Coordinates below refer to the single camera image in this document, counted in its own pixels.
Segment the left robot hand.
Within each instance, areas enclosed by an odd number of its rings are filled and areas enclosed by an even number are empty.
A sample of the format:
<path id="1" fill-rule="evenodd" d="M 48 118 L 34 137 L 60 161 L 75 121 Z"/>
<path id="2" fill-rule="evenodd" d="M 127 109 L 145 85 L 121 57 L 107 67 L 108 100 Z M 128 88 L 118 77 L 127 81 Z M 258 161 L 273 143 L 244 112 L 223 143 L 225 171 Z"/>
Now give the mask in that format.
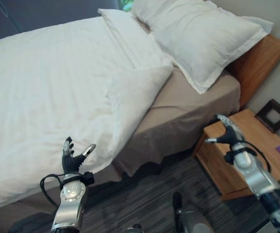
<path id="1" fill-rule="evenodd" d="M 85 161 L 87 156 L 94 151 L 97 145 L 89 145 L 81 154 L 77 156 L 73 156 L 73 146 L 74 144 L 72 143 L 72 138 L 69 136 L 65 140 L 62 150 L 62 168 L 65 174 L 78 172 L 82 163 Z"/>

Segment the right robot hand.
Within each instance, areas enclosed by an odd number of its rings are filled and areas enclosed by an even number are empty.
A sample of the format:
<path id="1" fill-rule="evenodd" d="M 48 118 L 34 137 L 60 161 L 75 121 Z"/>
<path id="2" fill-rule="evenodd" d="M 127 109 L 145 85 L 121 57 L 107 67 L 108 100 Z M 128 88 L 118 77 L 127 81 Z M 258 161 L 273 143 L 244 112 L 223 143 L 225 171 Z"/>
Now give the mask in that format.
<path id="1" fill-rule="evenodd" d="M 242 141 L 245 141 L 244 134 L 232 120 L 230 120 L 227 116 L 222 114 L 217 114 L 215 115 L 215 117 L 222 122 L 226 131 L 220 137 L 205 139 L 204 141 L 205 143 L 228 144 L 230 145 L 230 147 L 232 147 L 237 143 L 241 143 Z"/>

